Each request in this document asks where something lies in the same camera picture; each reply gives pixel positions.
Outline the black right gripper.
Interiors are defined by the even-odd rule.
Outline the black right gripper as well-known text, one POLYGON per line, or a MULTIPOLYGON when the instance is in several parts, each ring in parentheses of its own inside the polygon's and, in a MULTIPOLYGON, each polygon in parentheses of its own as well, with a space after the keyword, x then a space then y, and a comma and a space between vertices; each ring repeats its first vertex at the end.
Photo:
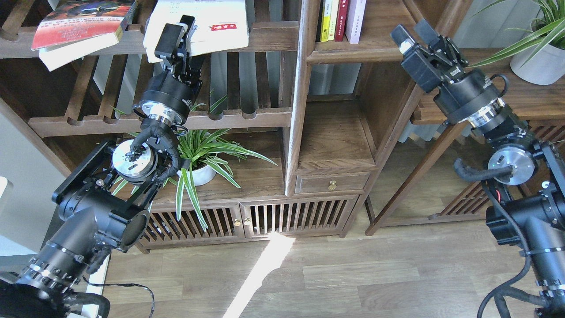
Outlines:
POLYGON ((468 121, 475 129, 496 129, 507 121, 502 93, 482 70, 465 72, 468 60, 450 38, 440 38, 426 19, 414 30, 427 44, 418 44, 403 24, 390 37, 403 54, 402 67, 426 93, 438 88, 434 102, 451 123, 468 121))

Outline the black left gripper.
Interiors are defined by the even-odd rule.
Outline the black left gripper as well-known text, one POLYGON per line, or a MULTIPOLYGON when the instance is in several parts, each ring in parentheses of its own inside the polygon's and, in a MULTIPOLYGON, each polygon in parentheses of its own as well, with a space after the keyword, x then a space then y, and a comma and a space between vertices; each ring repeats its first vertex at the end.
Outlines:
POLYGON ((186 51, 195 30, 196 19, 191 15, 183 15, 180 23, 165 24, 154 55, 167 62, 163 72, 150 79, 139 102, 146 115, 142 126, 150 126, 153 121, 169 126, 186 122, 202 87, 200 70, 204 57, 190 57, 186 51), (178 49, 181 42, 184 49, 178 49))

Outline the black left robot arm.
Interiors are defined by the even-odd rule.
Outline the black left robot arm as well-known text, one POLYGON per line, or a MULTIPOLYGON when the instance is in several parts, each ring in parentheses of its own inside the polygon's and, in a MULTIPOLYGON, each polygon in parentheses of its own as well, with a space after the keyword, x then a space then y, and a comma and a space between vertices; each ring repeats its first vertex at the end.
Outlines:
POLYGON ((147 206, 168 178, 189 166, 177 147, 202 86, 203 58, 189 56, 194 26, 188 15, 164 26, 155 55, 166 64, 134 109, 143 117, 139 135, 100 143, 53 193, 63 225, 20 274, 1 273, 3 318, 64 318, 89 304, 98 306, 99 318, 108 316, 107 298, 72 287, 114 249, 126 252, 140 240, 147 206))

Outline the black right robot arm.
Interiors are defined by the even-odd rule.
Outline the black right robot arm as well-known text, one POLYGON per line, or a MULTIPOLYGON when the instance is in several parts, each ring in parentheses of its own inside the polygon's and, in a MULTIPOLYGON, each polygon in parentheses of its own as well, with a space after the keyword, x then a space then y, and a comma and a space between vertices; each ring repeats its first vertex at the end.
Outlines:
POLYGON ((481 182, 492 202, 486 224, 498 244, 521 248, 524 268, 489 292, 478 309, 482 317, 494 299, 502 318, 510 317, 506 297, 537 305, 537 318, 562 318, 565 312, 564 161, 553 143, 541 141, 502 99, 492 78, 468 60, 426 20, 415 26, 420 45, 403 25, 390 36, 403 56, 404 70, 426 93, 438 88, 434 102, 450 123, 467 121, 483 135, 493 154, 477 170, 456 159, 464 180, 481 182))

